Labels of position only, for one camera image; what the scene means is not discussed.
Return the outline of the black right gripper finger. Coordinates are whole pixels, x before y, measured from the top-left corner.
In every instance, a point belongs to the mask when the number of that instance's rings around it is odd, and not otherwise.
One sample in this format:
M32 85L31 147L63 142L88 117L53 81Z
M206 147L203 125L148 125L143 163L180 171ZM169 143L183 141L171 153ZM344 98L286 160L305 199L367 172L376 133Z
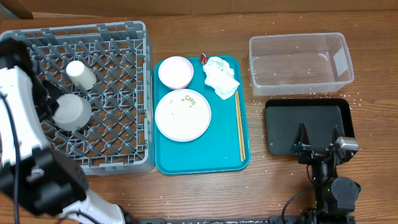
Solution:
M310 149L310 141L304 123L300 123L294 142L290 148L291 152L304 152Z
M341 131L338 129L337 126L333 127L332 131L332 139L331 139L331 145L335 145L340 141L340 137L343 137L344 135L341 133Z

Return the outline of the grey metal bowl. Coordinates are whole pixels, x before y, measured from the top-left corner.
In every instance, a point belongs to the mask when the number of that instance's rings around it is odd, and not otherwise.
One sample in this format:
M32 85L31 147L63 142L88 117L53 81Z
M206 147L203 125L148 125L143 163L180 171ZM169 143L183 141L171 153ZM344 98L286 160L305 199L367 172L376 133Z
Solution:
M91 118L90 103L77 95L65 94L57 99L58 108L53 115L55 124L65 131L84 127Z

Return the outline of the white plastic cup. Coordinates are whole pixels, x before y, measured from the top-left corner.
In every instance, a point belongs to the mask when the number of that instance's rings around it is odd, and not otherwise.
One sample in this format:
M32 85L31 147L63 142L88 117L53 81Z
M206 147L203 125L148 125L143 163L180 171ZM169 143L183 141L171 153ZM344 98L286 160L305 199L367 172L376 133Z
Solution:
M66 66L66 73L73 84L80 85L85 90L92 89L96 83L96 75L81 61L71 61Z

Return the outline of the white napkin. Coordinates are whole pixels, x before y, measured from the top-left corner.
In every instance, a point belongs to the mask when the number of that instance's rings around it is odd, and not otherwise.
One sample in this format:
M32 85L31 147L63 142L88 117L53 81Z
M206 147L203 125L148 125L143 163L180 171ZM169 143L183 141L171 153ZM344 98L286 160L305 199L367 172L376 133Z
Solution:
M234 78L234 70L226 60L220 57L210 57L203 66L206 74L205 85L212 87L215 93L226 100L234 95L239 82Z

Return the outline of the white plate with rice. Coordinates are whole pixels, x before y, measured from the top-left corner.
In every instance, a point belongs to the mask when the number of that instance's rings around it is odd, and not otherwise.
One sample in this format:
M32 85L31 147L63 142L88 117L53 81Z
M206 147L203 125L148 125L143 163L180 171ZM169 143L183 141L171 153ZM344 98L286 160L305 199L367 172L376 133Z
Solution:
M206 98L190 89L173 90L163 96L155 109L158 130L168 139L188 142L199 138L211 123Z

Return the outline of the red snack wrapper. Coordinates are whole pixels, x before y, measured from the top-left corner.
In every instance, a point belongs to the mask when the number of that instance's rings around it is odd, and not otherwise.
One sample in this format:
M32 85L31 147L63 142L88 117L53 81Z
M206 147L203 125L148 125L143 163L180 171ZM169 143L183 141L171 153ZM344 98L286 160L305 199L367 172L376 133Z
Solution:
M208 57L204 53L200 55L200 63L202 65L206 65L208 63Z

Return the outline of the small pink plate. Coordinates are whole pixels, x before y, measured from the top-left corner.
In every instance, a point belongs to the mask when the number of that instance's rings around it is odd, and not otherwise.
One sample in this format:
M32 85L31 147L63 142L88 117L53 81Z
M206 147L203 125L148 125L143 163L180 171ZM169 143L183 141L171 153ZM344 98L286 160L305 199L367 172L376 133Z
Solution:
M193 74L192 63L180 56L165 59L158 69L160 81L172 90L186 88L190 84Z

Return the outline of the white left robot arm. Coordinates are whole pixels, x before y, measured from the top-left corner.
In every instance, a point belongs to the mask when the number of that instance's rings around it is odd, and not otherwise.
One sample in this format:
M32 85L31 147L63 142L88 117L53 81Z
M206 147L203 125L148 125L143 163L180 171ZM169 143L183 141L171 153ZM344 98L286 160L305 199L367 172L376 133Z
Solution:
M136 223L121 206L90 189L83 169L53 150L41 121L55 114L62 92L42 81L25 43L1 41L1 192L33 215L79 223Z

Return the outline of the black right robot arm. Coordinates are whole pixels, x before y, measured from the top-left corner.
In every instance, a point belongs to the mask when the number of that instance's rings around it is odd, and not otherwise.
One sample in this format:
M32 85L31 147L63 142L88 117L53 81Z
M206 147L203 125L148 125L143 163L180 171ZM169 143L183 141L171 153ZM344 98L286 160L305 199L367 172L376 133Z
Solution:
M361 186L348 177L340 177L336 167L351 160L358 149L355 138L344 136L336 126L333 128L332 140L328 147L311 146L305 125L300 123L290 150L300 156L300 164L311 168L307 171L307 177L313 186L289 199L282 209L282 222L354 223L354 217L349 214L355 210ZM310 191L315 193L316 207L309 208L291 221L285 218L288 205Z

